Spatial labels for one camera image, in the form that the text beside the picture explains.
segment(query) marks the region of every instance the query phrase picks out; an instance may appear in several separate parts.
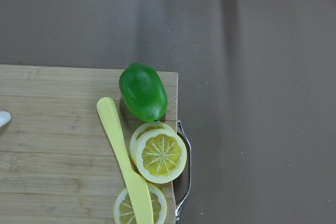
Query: gray table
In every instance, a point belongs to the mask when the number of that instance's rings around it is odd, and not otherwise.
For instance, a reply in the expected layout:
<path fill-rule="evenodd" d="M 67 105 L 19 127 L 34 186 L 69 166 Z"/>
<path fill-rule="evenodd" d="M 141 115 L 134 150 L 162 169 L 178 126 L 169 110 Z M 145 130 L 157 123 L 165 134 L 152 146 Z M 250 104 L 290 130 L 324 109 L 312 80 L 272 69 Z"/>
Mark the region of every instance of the gray table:
<path fill-rule="evenodd" d="M 336 223 L 336 0 L 0 7 L 2 64 L 179 73 L 193 146 L 181 224 Z"/>

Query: lemon segment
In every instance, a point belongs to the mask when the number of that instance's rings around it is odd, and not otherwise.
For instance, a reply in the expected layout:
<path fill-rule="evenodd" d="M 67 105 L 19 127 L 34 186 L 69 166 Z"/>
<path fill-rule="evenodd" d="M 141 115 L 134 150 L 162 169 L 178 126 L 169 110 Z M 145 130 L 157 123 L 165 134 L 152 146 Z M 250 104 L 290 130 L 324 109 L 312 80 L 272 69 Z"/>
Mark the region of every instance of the lemon segment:
<path fill-rule="evenodd" d="M 131 142 L 130 142 L 130 154 L 131 154 L 131 159 L 134 163 L 135 163 L 134 161 L 135 143 L 140 138 L 140 136 L 142 136 L 143 133 L 149 130 L 154 130 L 154 129 L 167 129 L 167 130 L 174 132 L 173 128 L 171 128 L 168 124 L 165 124 L 163 122 L 151 122 L 151 123 L 144 123 L 140 125 L 132 134 Z"/>
<path fill-rule="evenodd" d="M 147 183 L 147 185 L 152 199 L 154 224 L 163 224 L 167 216 L 166 199 L 156 186 L 150 183 Z M 113 216 L 115 224 L 136 224 L 127 188 L 117 197 L 114 203 Z"/>
<path fill-rule="evenodd" d="M 187 151 L 183 140 L 166 129 L 149 130 L 134 147 L 135 165 L 141 175 L 153 183 L 167 183 L 184 170 Z"/>

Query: green fruit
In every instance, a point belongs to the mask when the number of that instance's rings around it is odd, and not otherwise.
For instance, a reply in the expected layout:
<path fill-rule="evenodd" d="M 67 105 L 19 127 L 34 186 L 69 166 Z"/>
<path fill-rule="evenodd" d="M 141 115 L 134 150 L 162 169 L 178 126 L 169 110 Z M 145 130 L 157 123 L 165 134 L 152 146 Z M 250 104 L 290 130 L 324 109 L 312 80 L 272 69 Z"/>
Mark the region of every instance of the green fruit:
<path fill-rule="evenodd" d="M 159 120 L 167 109 L 167 94 L 151 67 L 132 63 L 120 76 L 119 88 L 131 114 L 145 122 Z"/>

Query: wood grain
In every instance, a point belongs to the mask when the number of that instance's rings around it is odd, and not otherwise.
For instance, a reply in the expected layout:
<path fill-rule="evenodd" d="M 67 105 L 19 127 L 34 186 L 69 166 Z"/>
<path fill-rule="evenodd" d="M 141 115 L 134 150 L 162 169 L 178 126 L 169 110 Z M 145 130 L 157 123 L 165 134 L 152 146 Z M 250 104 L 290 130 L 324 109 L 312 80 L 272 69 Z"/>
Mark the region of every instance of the wood grain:
<path fill-rule="evenodd" d="M 115 100 L 126 146 L 143 122 L 126 109 L 122 70 L 0 65 L 1 224 L 112 224 L 113 204 L 125 187 L 98 118 L 101 97 Z M 163 122 L 176 129 L 177 73 L 158 72 L 168 96 Z M 157 185 L 175 223 L 172 183 Z"/>

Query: yellow knife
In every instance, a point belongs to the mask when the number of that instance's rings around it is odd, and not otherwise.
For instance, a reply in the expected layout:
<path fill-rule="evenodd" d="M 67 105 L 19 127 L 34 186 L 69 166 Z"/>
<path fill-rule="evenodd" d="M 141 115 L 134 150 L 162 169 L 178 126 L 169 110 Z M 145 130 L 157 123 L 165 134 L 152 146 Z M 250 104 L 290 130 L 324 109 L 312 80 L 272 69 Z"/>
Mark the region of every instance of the yellow knife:
<path fill-rule="evenodd" d="M 101 123 L 117 157 L 137 224 L 154 224 L 153 208 L 146 180 L 136 173 L 127 154 L 116 104 L 109 97 L 97 103 Z"/>

